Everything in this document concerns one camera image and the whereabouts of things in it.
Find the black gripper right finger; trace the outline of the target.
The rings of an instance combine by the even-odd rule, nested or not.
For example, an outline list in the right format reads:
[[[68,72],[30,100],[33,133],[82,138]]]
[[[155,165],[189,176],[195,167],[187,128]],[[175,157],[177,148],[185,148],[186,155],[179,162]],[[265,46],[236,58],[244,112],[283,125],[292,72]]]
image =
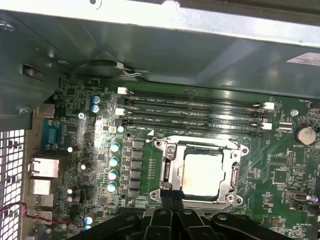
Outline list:
[[[285,236],[267,229],[249,217],[227,212],[200,216],[183,205],[185,195],[172,191],[172,206],[177,212],[185,237],[189,240],[284,240]]]

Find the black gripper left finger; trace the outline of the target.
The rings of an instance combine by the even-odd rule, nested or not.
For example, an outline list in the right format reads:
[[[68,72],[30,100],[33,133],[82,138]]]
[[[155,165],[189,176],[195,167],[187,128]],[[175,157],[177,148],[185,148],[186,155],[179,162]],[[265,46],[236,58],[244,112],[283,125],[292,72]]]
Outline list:
[[[124,212],[90,229],[71,240],[169,240],[173,219],[173,191],[161,190],[162,208],[145,213],[141,218],[132,212]]]

